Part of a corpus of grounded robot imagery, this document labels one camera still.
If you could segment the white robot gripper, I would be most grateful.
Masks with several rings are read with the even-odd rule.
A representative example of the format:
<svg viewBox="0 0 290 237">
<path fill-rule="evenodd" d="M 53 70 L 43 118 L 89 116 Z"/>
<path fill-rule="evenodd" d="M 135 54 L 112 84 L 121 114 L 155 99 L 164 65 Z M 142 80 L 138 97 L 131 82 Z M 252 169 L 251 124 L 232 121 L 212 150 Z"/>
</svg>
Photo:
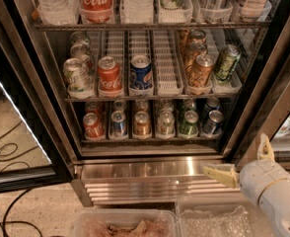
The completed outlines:
<svg viewBox="0 0 290 237">
<path fill-rule="evenodd" d="M 257 205 L 262 193 L 280 181 L 290 181 L 290 174 L 281 165 L 274 162 L 275 156 L 268 136 L 260 135 L 257 159 L 247 164 L 239 173 L 234 164 L 205 164 L 203 173 L 226 187 L 236 189 L 239 186 L 242 194 Z"/>
</svg>

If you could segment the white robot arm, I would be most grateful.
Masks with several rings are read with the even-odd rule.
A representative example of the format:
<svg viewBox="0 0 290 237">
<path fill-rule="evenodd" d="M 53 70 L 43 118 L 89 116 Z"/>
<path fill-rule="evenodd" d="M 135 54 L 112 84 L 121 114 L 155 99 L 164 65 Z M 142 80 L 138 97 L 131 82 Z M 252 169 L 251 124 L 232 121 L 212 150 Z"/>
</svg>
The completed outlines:
<svg viewBox="0 0 290 237">
<path fill-rule="evenodd" d="M 203 173 L 231 189 L 239 189 L 269 218 L 276 237 L 290 237 L 290 174 L 274 160 L 266 134 L 260 136 L 257 159 L 237 172 L 234 164 L 205 164 Z"/>
</svg>

